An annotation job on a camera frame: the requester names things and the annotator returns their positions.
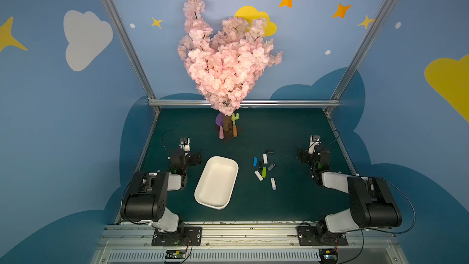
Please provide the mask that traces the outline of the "white oval storage tray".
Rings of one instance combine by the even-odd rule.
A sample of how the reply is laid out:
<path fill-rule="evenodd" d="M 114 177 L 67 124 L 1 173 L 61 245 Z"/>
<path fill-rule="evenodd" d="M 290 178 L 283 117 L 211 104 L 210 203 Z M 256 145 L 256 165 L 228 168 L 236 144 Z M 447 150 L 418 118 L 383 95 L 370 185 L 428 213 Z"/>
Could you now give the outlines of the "white oval storage tray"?
<path fill-rule="evenodd" d="M 207 162 L 194 192 L 202 206 L 222 210 L 232 197 L 239 166 L 235 160 L 213 156 Z"/>

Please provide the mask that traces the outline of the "white purple usb drive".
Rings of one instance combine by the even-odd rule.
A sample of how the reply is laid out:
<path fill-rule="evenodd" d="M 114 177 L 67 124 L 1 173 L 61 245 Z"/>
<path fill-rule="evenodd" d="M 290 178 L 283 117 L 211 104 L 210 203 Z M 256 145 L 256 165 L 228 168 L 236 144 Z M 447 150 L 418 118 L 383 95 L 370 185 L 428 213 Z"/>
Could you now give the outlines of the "white purple usb drive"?
<path fill-rule="evenodd" d="M 273 189 L 273 190 L 276 190 L 276 189 L 277 189 L 277 185 L 276 185 L 275 179 L 274 179 L 274 178 L 271 178 L 270 181 L 271 181 L 271 187 L 272 187 L 272 189 Z"/>

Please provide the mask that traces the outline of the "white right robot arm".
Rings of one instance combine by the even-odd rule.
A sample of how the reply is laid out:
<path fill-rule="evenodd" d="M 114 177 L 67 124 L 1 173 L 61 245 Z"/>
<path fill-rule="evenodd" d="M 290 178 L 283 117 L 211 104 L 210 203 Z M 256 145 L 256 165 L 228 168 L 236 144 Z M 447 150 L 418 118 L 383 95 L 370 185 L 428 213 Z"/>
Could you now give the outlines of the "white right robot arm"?
<path fill-rule="evenodd" d="M 316 233 L 339 234 L 359 229 L 399 227 L 402 213 L 388 183 L 379 177 L 360 177 L 330 170 L 330 152 L 298 149 L 297 159 L 310 166 L 312 179 L 321 187 L 349 196 L 349 208 L 323 217 Z"/>

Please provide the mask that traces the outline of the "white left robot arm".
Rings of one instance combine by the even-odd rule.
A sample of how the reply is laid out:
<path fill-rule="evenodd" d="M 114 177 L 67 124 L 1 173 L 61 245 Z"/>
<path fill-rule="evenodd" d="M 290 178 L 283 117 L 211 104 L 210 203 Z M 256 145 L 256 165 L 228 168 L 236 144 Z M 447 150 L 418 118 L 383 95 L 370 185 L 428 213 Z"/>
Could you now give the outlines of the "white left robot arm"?
<path fill-rule="evenodd" d="M 200 151 L 177 149 L 169 156 L 167 171 L 135 172 L 122 198 L 122 219 L 149 224 L 161 233 L 179 233 L 181 219 L 167 208 L 167 193 L 184 189 L 189 168 L 201 163 Z"/>

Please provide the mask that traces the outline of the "left green circuit board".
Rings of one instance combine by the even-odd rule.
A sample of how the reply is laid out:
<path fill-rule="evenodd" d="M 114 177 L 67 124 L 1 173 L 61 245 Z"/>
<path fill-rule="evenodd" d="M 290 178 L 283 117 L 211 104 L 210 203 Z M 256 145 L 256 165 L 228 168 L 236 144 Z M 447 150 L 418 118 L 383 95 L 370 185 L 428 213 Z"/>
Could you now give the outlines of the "left green circuit board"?
<path fill-rule="evenodd" d="M 164 260 L 166 262 L 170 261 L 183 261 L 186 259 L 186 251 L 183 250 L 167 250 L 164 254 Z"/>

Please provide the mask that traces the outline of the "pink cherry blossom tree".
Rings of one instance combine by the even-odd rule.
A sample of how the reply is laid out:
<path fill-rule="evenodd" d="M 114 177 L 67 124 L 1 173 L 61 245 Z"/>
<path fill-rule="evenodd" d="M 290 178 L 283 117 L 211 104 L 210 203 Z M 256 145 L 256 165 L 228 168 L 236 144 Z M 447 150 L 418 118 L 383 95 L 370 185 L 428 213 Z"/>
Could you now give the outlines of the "pink cherry blossom tree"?
<path fill-rule="evenodd" d="M 203 19 L 203 0 L 188 0 L 183 12 L 186 35 L 177 51 L 188 75 L 211 107 L 231 116 L 241 107 L 266 67 L 282 62 L 274 41 L 265 39 L 267 18 L 222 20 L 216 34 Z"/>

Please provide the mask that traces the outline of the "right green circuit board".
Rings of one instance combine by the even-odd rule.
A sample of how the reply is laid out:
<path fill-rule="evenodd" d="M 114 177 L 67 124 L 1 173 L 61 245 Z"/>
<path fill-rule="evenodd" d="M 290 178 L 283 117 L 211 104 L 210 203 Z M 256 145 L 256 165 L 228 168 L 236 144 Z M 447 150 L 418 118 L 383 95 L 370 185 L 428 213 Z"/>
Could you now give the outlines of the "right green circuit board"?
<path fill-rule="evenodd" d="M 338 252 L 333 249 L 320 249 L 319 250 L 320 264 L 337 264 Z"/>

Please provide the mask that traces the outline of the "dark tree base plate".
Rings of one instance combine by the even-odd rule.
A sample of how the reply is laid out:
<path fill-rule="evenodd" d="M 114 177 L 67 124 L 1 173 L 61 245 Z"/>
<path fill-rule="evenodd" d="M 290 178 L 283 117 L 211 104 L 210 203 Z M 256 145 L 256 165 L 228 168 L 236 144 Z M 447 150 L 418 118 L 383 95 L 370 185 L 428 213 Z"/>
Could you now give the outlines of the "dark tree base plate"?
<path fill-rule="evenodd" d="M 235 137 L 233 131 L 226 132 L 225 130 L 223 130 L 222 127 L 220 127 L 218 125 L 215 125 L 213 127 L 213 130 L 216 133 L 217 138 L 219 138 L 220 140 L 223 140 L 225 142 L 227 142 L 227 141 L 229 141 L 229 140 L 231 140 L 232 138 Z"/>

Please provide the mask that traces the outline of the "back aluminium frame bar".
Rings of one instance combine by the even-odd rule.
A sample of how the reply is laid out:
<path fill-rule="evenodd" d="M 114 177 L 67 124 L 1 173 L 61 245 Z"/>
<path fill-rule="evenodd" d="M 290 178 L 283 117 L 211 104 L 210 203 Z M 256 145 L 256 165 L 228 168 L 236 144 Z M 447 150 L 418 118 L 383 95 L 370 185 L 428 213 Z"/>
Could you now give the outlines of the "back aluminium frame bar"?
<path fill-rule="evenodd" d="M 149 99 L 148 104 L 157 106 L 211 107 L 207 100 Z M 244 100 L 241 106 L 247 107 L 338 107 L 338 100 Z"/>

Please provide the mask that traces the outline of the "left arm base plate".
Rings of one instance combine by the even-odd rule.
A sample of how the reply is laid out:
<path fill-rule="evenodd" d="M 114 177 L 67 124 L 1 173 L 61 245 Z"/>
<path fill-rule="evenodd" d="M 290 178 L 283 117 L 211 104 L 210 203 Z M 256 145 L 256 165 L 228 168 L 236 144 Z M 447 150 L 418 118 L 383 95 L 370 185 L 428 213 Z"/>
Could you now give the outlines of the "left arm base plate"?
<path fill-rule="evenodd" d="M 176 232 L 160 232 L 155 230 L 151 241 L 152 246 L 200 246 L 202 228 L 182 226 Z"/>

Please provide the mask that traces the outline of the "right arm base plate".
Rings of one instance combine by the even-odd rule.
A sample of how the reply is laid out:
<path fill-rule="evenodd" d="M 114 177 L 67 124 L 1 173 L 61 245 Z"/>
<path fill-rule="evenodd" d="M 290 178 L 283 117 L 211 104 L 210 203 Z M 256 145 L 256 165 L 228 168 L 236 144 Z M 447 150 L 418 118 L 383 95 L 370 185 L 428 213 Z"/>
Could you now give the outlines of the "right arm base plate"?
<path fill-rule="evenodd" d="M 348 241 L 343 233 L 332 233 L 316 226 L 299 225 L 296 227 L 301 246 L 347 246 Z"/>

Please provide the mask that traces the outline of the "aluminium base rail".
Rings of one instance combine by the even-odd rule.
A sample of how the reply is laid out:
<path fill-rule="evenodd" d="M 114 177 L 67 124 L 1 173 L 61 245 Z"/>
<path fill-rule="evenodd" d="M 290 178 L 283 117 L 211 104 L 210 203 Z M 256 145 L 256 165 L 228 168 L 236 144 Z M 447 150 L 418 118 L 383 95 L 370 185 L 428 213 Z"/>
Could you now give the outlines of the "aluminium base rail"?
<path fill-rule="evenodd" d="M 200 246 L 152 246 L 155 229 L 123 223 L 106 226 L 93 264 L 319 264 L 319 250 L 338 252 L 338 264 L 406 264 L 394 234 L 373 231 L 346 233 L 347 246 L 301 246 L 300 221 L 195 221 L 202 228 Z M 186 251 L 183 261 L 164 260 L 167 250 Z"/>

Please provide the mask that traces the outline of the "left aluminium frame post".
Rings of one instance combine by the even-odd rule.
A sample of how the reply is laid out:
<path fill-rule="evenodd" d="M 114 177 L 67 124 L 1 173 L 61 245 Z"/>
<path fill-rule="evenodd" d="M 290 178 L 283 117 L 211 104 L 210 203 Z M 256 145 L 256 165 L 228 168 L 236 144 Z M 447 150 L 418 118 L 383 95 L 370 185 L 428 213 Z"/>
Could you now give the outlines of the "left aluminium frame post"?
<path fill-rule="evenodd" d="M 139 81 L 147 95 L 148 104 L 150 107 L 153 108 L 153 110 L 156 112 L 156 115 L 158 116 L 160 113 L 160 107 L 157 105 L 150 105 L 150 101 L 156 100 L 155 93 L 151 87 L 148 76 L 145 73 L 145 70 L 137 55 L 137 52 L 131 42 L 129 34 L 126 31 L 122 18 L 118 13 L 116 4 L 114 3 L 114 0 L 101 0 L 101 2 L 103 3 L 106 12 L 111 19 L 112 25 L 115 28 L 119 39 L 125 49 L 125 52 L 134 68 L 134 71 L 136 72 Z"/>

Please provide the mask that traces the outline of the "aluminium frame post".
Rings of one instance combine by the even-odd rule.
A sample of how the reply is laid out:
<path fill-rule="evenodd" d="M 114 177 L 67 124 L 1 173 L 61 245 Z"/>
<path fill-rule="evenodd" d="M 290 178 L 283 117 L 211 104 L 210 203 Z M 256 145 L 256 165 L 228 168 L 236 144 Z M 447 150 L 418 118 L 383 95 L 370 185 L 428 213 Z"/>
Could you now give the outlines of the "aluminium frame post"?
<path fill-rule="evenodd" d="M 136 72 L 139 81 L 147 95 L 148 104 L 150 107 L 153 108 L 153 110 L 156 112 L 156 115 L 158 116 L 160 113 L 160 107 L 157 105 L 150 105 L 150 101 L 156 100 L 155 93 L 151 87 L 148 76 L 145 73 L 145 70 L 137 55 L 137 52 L 131 42 L 129 34 L 126 31 L 122 18 L 118 13 L 116 4 L 114 3 L 114 0 L 101 0 L 101 2 L 103 3 L 106 12 L 111 19 L 112 25 L 115 28 L 119 39 L 125 49 L 125 52 L 134 68 L 134 71 Z"/>
<path fill-rule="evenodd" d="M 376 36 L 382 28 L 382 25 L 385 23 L 387 17 L 389 16 L 397 1 L 398 0 L 383 0 L 379 10 L 377 11 L 377 14 L 375 15 L 375 21 L 373 21 L 371 27 L 368 28 L 368 31 L 366 32 L 351 63 L 348 65 L 346 71 L 341 77 L 336 89 L 334 90 L 330 98 L 331 102 L 335 102 L 335 106 L 326 107 L 325 113 L 328 117 L 330 116 L 335 107 L 339 107 L 341 96 L 343 95 L 355 72 L 359 68 L 359 65 L 365 58 L 368 50 L 371 48 L 371 45 L 373 44 Z"/>

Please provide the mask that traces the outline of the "right aluminium frame post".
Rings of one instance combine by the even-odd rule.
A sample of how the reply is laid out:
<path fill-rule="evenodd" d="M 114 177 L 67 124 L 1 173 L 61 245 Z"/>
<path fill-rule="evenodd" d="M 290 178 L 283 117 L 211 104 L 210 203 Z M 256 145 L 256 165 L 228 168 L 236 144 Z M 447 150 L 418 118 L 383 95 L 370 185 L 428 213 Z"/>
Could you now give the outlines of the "right aluminium frame post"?
<path fill-rule="evenodd" d="M 365 58 L 368 50 L 371 48 L 371 45 L 373 44 L 376 36 L 382 28 L 382 25 L 385 23 L 387 17 L 389 16 L 397 1 L 398 0 L 383 0 L 379 10 L 377 11 L 377 14 L 375 15 L 375 21 L 373 21 L 371 27 L 368 28 L 368 31 L 366 32 L 351 63 L 348 65 L 346 71 L 341 77 L 336 89 L 334 90 L 330 98 L 331 102 L 335 102 L 335 106 L 326 107 L 325 113 L 328 117 L 330 116 L 335 107 L 339 107 L 341 96 L 343 95 L 355 72 L 359 68 L 359 65 Z"/>

